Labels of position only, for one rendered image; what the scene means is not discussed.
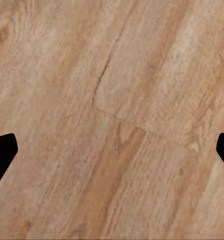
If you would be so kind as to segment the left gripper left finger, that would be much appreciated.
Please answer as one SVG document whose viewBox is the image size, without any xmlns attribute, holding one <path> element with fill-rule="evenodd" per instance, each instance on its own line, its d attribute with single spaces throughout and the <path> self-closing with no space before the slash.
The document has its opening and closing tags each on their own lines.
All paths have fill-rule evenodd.
<svg viewBox="0 0 224 240">
<path fill-rule="evenodd" d="M 13 133 L 0 136 L 0 180 L 18 152 L 16 137 Z"/>
</svg>

